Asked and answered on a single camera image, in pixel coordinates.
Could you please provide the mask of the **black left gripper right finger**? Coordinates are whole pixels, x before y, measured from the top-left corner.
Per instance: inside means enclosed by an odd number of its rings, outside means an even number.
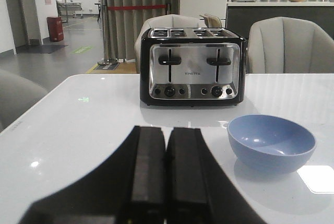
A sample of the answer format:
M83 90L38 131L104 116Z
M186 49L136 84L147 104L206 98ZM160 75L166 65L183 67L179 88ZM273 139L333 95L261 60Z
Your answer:
M197 128L173 129L166 151L168 223L264 223Z

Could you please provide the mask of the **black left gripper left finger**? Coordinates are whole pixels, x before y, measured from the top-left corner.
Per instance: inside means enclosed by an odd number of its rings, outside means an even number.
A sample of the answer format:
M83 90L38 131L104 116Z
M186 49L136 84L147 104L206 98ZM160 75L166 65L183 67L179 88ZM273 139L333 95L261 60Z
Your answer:
M98 167L34 202L20 223L163 223L165 141L135 126Z

